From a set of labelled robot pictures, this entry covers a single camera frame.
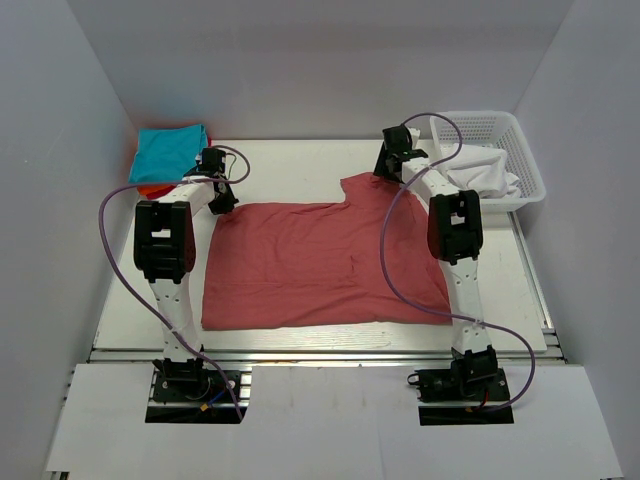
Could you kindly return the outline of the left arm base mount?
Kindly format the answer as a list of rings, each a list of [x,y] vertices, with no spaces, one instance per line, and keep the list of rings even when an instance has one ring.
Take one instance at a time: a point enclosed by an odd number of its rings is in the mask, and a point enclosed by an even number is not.
[[[146,408],[147,424],[237,425],[241,419],[227,386],[233,388],[242,415],[248,396],[242,398],[243,373],[226,370],[228,381],[201,359],[175,362],[153,360],[154,374]]]

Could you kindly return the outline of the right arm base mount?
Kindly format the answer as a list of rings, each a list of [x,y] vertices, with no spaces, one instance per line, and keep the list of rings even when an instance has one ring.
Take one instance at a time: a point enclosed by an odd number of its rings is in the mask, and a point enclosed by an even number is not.
[[[514,422],[505,372],[496,352],[456,354],[445,369],[416,370],[407,377],[418,392],[422,426],[507,425]]]

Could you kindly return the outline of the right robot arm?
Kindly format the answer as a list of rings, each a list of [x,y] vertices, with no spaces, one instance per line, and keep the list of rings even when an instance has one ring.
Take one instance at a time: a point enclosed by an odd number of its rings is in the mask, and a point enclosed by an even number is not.
[[[404,125],[383,131],[374,174],[401,182],[428,204],[426,242],[444,276],[452,319],[451,384],[461,397],[484,391],[497,371],[495,350],[484,324],[477,270],[483,245],[480,199],[462,190],[429,165],[428,155],[414,147],[412,131]]]

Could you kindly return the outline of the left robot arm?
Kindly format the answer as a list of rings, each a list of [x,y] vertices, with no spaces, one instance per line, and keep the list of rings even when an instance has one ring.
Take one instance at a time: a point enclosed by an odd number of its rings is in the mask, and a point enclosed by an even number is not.
[[[226,148],[208,147],[183,182],[156,200],[141,200],[134,219],[134,264],[149,283],[155,310],[163,317],[163,362],[195,361],[203,350],[194,322],[189,276],[196,261],[194,216],[203,208],[214,215],[238,203],[229,184]]]

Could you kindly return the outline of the salmon pink t-shirt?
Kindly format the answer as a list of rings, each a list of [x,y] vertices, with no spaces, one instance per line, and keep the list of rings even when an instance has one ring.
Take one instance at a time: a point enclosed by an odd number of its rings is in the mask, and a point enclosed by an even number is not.
[[[206,331],[369,322],[445,325],[448,292],[428,215],[363,173],[338,203],[254,203],[218,218],[205,269]]]

